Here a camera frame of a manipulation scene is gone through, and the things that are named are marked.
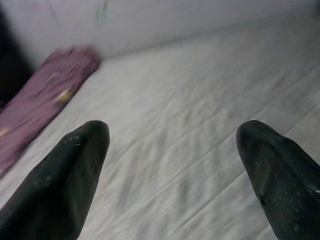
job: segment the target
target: mattress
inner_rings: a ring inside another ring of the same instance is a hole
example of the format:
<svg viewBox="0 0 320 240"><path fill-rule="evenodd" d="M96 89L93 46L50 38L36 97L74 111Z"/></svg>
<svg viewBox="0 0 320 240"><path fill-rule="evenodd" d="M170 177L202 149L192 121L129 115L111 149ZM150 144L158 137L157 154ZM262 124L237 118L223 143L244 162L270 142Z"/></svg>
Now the mattress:
<svg viewBox="0 0 320 240"><path fill-rule="evenodd" d="M238 155L260 120L319 163L318 21L295 14L106 59L0 181L3 206L89 120L110 147L80 240L276 240Z"/></svg>

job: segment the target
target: wrinkled sheet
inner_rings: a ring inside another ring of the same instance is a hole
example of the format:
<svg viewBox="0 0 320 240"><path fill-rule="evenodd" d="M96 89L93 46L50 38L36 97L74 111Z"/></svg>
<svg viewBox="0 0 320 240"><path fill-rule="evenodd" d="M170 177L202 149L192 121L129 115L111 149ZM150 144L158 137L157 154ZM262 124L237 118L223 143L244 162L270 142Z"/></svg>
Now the wrinkled sheet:
<svg viewBox="0 0 320 240"><path fill-rule="evenodd" d="M90 48L56 50L45 60L0 114L0 176L64 108L61 94L76 93L100 62Z"/></svg>
<svg viewBox="0 0 320 240"><path fill-rule="evenodd" d="M319 20L277 19L108 59L0 181L0 207L89 120L110 148L78 240L277 240L236 146L260 120L320 163Z"/></svg>

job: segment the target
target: purple fabric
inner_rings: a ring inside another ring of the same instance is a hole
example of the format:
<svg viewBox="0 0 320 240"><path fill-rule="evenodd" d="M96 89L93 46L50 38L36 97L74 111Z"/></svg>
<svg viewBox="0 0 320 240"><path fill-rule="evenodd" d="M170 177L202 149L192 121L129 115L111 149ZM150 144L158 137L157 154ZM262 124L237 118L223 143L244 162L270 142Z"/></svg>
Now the purple fabric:
<svg viewBox="0 0 320 240"><path fill-rule="evenodd" d="M0 176L64 108L57 98L75 93L101 63L91 48L56 50L0 113Z"/></svg>

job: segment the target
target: white wall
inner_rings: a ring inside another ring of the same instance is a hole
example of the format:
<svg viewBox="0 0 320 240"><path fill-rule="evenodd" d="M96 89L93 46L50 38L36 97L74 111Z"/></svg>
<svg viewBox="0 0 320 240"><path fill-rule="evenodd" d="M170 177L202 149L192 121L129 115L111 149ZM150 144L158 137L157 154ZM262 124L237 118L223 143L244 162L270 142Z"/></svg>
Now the white wall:
<svg viewBox="0 0 320 240"><path fill-rule="evenodd" d="M35 66L58 47L94 44L104 57L261 18L316 0L1 0Z"/></svg>

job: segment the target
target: purple blanket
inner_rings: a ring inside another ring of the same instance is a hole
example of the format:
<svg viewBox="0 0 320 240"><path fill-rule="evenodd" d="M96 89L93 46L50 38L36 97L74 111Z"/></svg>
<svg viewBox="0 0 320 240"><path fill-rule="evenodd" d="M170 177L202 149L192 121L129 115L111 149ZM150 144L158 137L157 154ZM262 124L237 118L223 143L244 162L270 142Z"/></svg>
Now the purple blanket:
<svg viewBox="0 0 320 240"><path fill-rule="evenodd" d="M52 53L0 113L0 177L98 68L91 48Z"/></svg>

